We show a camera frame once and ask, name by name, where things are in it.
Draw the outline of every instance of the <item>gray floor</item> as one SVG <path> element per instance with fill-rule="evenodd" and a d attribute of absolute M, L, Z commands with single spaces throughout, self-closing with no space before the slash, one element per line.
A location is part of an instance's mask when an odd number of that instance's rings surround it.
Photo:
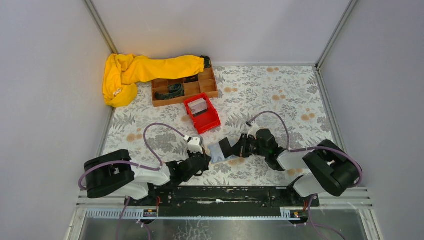
<path fill-rule="evenodd" d="M 359 214 L 355 210 L 313 210 L 315 223 L 340 230 L 347 240 L 366 240 Z M 88 218 L 82 240 L 114 240 L 118 220 Z M 153 240 L 313 240 L 320 239 L 312 226 L 294 227 L 281 220 L 156 220 L 149 224 Z M 321 229 L 330 240 L 342 239 Z M 145 228 L 135 220 L 123 220 L 120 240 L 148 239 Z"/>

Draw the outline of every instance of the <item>red plastic container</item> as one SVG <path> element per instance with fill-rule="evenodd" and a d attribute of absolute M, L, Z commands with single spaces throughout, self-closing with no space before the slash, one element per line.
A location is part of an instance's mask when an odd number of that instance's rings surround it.
<path fill-rule="evenodd" d="M 204 112 L 198 116 L 193 116 L 188 104 L 198 99 L 206 100 L 207 112 Z M 197 132 L 199 134 L 202 134 L 221 125 L 220 116 L 218 116 L 217 110 L 212 105 L 211 101 L 209 100 L 209 97 L 205 93 L 201 93 L 197 96 L 185 100 L 184 105 L 187 109 L 187 114 L 190 115 L 191 120 L 193 120 L 194 127 L 197 129 Z"/>

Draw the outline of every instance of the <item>white wall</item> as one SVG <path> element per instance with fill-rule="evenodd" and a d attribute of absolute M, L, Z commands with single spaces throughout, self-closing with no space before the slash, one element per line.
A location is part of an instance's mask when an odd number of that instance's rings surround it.
<path fill-rule="evenodd" d="M 322 74 L 386 240 L 423 239 L 424 1 L 362 0 Z"/>
<path fill-rule="evenodd" d="M 63 239 L 108 117 L 110 53 L 81 0 L 0 6 L 0 239 Z"/>
<path fill-rule="evenodd" d="M 349 0 L 93 0 L 121 53 L 315 63 Z"/>

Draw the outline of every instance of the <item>wooden tray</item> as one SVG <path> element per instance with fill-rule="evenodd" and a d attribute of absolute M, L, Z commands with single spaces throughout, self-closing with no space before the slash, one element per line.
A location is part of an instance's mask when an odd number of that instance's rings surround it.
<path fill-rule="evenodd" d="M 184 96 L 169 100 L 156 100 L 155 93 L 167 94 L 168 86 L 174 84 L 183 84 Z M 215 79 L 214 69 L 206 68 L 204 72 L 198 74 L 198 81 L 184 83 L 184 79 L 155 79 L 151 81 L 151 101 L 154 107 L 162 107 L 172 104 L 182 104 L 184 100 L 198 94 L 205 93 L 208 98 L 217 98 L 219 95 L 217 81 Z"/>

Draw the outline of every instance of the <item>wooden box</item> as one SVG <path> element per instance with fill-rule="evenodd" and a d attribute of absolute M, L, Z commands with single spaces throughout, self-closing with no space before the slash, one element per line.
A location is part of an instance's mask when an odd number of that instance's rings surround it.
<path fill-rule="evenodd" d="M 184 96 L 168 100 L 155 99 L 155 93 L 167 94 L 168 86 L 174 84 L 183 84 Z M 172 104 L 182 104 L 184 100 L 189 99 L 198 94 L 205 93 L 208 98 L 218 97 L 217 81 L 215 79 L 214 70 L 212 67 L 206 68 L 204 72 L 198 74 L 198 81 L 184 83 L 184 78 L 181 79 L 155 79 L 151 81 L 151 101 L 154 107 L 162 107 Z"/>

